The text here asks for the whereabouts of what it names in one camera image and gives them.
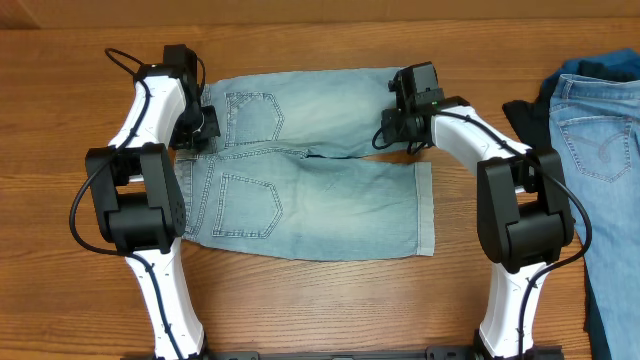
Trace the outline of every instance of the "wood grain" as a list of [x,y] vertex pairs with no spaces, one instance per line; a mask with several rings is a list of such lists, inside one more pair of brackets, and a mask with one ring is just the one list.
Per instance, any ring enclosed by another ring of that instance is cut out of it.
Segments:
[[19,1],[43,29],[640,16],[637,0]]
[[38,27],[21,0],[0,1],[0,29],[37,29]]
[[[118,359],[151,352],[138,285],[122,259],[69,235],[88,148],[120,128],[131,79],[103,55],[154,62],[187,43],[208,80],[285,70],[433,61],[441,85],[506,134],[500,107],[533,99],[564,59],[631,46],[640,21],[437,21],[0,32],[0,359]],[[406,161],[394,155],[394,161]],[[490,264],[475,233],[475,181],[447,154],[433,162],[436,255],[349,263],[287,261],[184,245],[191,298],[215,350],[264,353],[422,349],[471,341]],[[79,230],[99,237],[90,200]],[[563,255],[577,251],[577,242]],[[552,274],[535,324],[540,344],[588,359],[583,264]]]

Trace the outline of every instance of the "light blue jeans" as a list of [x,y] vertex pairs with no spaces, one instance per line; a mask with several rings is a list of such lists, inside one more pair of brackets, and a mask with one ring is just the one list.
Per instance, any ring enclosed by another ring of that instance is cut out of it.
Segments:
[[[593,225],[586,254],[612,359],[640,354],[640,81],[562,75],[550,133],[567,185]],[[572,206],[576,230],[585,226]]]
[[[398,69],[293,72],[207,86],[221,136],[211,153],[179,152],[184,237],[289,259],[432,255],[429,163],[360,159]],[[387,151],[404,149],[397,144]]]

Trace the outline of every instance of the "jeans back pocket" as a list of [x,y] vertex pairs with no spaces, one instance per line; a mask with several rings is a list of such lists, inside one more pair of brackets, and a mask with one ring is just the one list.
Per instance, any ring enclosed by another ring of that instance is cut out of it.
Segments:
[[265,181],[222,174],[213,236],[267,238],[282,217],[275,186]]
[[614,182],[631,168],[631,125],[631,119],[620,116],[558,121],[578,170],[607,182]]
[[225,148],[278,139],[284,115],[273,94],[226,93]]

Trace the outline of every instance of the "table surface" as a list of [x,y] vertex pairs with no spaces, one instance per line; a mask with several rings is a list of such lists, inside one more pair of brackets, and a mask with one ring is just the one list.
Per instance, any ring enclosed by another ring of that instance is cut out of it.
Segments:
[[[104,146],[133,98],[103,55],[156,62],[186,43],[208,82],[237,75],[433,61],[448,95],[514,136],[501,105],[533,100],[563,60],[640,48],[640,21],[492,20],[339,25],[0,32],[0,359],[118,359],[149,353],[153,334],[130,269],[89,253],[68,230],[84,155]],[[436,254],[318,263],[183,245],[191,299],[218,351],[355,351],[465,344],[485,313],[490,262],[475,230],[474,178],[442,151],[433,163]],[[395,161],[408,161],[398,156]],[[89,199],[78,214],[99,236]],[[578,250],[578,242],[563,251]],[[539,344],[588,359],[583,262],[554,272],[534,328]]]

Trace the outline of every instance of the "folded jeans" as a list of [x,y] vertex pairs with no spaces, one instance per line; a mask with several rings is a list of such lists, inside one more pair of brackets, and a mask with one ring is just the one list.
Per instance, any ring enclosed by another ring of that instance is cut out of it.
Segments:
[[[360,159],[397,68],[245,76],[205,87],[221,136],[181,151],[184,237],[204,246],[307,260],[432,255],[431,165]],[[395,144],[385,151],[405,149]]]

